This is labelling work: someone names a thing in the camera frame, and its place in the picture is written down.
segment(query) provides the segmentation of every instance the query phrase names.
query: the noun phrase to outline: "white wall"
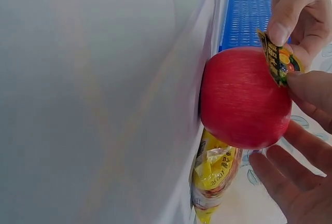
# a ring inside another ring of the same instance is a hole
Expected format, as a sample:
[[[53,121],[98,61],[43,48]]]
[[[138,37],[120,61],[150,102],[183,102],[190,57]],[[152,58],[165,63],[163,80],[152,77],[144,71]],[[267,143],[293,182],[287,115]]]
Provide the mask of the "white wall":
[[[185,223],[218,4],[0,0],[0,223]]]

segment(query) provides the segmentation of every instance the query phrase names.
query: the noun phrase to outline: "blue basket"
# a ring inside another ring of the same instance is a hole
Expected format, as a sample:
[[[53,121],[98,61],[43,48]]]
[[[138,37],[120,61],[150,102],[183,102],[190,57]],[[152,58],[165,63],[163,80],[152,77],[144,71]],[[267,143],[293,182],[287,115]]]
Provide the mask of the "blue basket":
[[[271,0],[229,0],[219,51],[239,47],[260,47],[257,29],[265,31],[271,17]]]

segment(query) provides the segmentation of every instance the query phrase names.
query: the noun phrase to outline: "hand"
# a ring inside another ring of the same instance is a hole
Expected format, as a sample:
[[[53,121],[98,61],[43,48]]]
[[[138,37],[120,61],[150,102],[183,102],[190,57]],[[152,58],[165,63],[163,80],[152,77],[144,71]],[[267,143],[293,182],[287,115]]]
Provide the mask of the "hand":
[[[272,0],[268,35],[277,46],[290,37],[291,49],[308,67],[331,41],[331,8],[330,0]]]
[[[289,74],[295,103],[327,132],[332,132],[332,74]],[[288,224],[328,224],[332,220],[332,146],[290,122],[284,137],[327,176],[313,174],[288,152],[275,145],[267,158],[254,153],[250,163],[287,218]]]

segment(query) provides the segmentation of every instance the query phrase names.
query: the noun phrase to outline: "red apple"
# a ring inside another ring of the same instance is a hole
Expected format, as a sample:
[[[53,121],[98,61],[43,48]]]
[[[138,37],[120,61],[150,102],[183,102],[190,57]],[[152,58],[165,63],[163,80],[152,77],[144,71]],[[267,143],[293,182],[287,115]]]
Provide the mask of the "red apple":
[[[263,50],[240,47],[213,56],[204,69],[201,119],[228,145],[261,149],[285,133],[292,101],[270,75]]]

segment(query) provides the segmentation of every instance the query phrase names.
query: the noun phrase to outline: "yellow plastic bag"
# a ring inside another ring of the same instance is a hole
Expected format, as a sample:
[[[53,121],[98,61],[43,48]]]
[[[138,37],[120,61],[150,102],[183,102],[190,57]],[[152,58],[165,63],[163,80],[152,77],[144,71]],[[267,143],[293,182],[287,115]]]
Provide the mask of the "yellow plastic bag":
[[[235,178],[242,150],[226,145],[204,130],[192,177],[192,202],[203,224],[222,202],[224,191]]]

